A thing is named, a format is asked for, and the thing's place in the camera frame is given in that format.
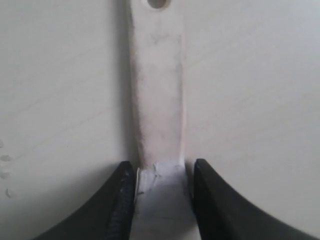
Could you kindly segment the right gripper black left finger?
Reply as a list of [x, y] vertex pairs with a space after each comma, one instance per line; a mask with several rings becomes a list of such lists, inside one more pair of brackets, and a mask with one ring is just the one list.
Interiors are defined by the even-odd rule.
[[78, 210], [36, 240], [128, 240], [134, 214], [136, 176], [122, 161], [103, 186]]

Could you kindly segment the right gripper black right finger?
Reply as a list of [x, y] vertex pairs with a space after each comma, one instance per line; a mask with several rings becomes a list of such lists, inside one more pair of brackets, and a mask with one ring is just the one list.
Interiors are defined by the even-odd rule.
[[193, 209], [203, 240], [313, 240], [233, 189], [205, 159], [193, 172]]

